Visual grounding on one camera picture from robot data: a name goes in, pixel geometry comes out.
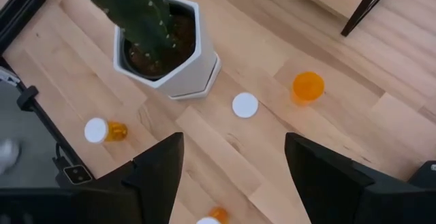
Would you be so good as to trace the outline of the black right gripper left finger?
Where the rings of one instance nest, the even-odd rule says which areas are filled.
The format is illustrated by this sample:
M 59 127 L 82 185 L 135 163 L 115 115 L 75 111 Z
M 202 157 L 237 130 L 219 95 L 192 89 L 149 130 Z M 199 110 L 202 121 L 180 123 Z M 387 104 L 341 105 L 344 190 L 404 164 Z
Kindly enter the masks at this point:
M 146 224 L 168 224 L 184 159 L 183 133 L 176 132 L 134 157 L 133 172 L 123 183 L 136 190 Z

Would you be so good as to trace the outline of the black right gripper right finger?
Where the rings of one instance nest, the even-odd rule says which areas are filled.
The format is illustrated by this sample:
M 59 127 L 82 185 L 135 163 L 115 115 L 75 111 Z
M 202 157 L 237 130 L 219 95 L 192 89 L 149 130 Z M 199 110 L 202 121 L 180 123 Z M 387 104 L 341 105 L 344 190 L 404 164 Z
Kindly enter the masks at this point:
M 353 160 L 294 132 L 285 135 L 285 156 L 312 224 L 356 222 L 362 192 L 374 180 Z

